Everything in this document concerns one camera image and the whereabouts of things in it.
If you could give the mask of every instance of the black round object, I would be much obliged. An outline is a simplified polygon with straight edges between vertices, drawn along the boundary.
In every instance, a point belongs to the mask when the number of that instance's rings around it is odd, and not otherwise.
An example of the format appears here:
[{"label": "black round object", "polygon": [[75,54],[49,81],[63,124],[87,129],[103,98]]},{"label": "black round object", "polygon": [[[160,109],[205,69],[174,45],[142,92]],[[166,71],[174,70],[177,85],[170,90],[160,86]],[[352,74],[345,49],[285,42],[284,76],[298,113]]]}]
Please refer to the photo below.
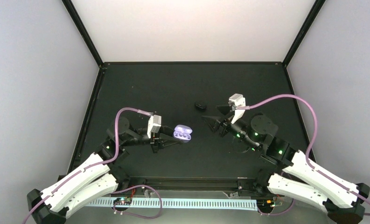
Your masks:
[{"label": "black round object", "polygon": [[196,101],[195,108],[199,111],[205,111],[207,109],[207,105],[203,101]]}]

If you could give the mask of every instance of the metal strip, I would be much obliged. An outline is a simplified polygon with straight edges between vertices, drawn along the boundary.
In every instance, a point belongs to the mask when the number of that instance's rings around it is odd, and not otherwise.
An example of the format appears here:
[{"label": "metal strip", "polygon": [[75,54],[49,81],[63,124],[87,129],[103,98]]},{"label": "metal strip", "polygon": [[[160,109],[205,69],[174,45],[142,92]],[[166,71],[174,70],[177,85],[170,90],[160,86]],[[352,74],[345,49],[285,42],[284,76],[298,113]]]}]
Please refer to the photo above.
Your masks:
[{"label": "metal strip", "polygon": [[[116,197],[101,197],[88,207],[113,207]],[[249,199],[187,199],[162,198],[165,209],[234,209],[257,211],[256,200]],[[159,208],[158,198],[133,198],[131,205],[116,205],[117,208]]]}]

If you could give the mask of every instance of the black mat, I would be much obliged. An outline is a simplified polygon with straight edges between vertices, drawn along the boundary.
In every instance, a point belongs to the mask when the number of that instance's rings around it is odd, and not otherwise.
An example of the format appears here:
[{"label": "black mat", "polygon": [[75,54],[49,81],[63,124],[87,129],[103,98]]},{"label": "black mat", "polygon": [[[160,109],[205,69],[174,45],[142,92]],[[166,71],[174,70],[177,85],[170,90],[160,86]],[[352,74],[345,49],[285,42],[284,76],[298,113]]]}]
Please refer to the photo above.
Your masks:
[{"label": "black mat", "polygon": [[[111,63],[93,111],[82,149],[82,162],[101,144],[116,112],[125,106],[157,112],[165,125],[184,124],[193,129],[192,140],[153,154],[150,146],[127,147],[130,156],[122,164],[130,176],[148,177],[256,177],[269,164],[253,151],[240,153],[245,146],[230,135],[212,134],[202,115],[217,115],[216,105],[224,105],[234,94],[243,94],[247,105],[268,97],[291,93],[282,65],[274,63]],[[194,102],[203,100],[207,111],[199,112]],[[307,142],[295,103],[279,99],[258,109],[278,126],[277,136],[304,151]],[[146,127],[147,117],[125,112],[134,128]]]}]

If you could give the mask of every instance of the white backdrop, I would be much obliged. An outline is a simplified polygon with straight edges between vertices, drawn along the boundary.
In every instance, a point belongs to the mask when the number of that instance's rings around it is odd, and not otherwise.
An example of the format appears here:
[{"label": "white backdrop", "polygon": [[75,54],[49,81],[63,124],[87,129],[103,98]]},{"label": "white backdrop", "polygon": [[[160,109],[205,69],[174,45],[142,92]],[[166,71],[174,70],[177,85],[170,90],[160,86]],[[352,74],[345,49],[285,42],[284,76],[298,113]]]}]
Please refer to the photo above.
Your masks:
[{"label": "white backdrop", "polygon": [[314,0],[72,0],[102,60],[282,61]]}]

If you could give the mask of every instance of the gray wall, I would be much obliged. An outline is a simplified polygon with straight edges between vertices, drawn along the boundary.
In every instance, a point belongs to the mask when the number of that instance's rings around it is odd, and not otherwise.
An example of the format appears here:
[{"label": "gray wall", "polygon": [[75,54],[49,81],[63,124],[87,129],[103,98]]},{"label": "gray wall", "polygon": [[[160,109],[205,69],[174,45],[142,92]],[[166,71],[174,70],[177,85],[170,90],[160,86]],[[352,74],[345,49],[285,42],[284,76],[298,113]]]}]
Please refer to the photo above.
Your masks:
[{"label": "gray wall", "polygon": [[[370,0],[326,1],[288,72],[295,93],[319,119],[317,161],[344,179],[370,185]],[[302,114],[311,132],[305,107]]]},{"label": "gray wall", "polygon": [[0,224],[66,173],[97,72],[61,1],[0,1]]}]

